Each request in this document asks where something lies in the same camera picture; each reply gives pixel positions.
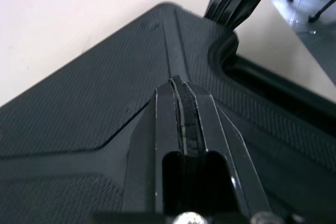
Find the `white table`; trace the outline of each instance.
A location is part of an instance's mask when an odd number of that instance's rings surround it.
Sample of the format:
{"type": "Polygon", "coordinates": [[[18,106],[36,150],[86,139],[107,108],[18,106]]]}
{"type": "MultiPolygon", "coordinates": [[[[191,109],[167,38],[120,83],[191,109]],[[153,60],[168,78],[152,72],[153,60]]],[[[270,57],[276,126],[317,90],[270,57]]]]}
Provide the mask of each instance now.
{"type": "MultiPolygon", "coordinates": [[[[0,106],[164,1],[202,16],[209,0],[0,0],[0,106]]],[[[240,55],[336,101],[335,86],[270,0],[236,31],[240,55]]]]}

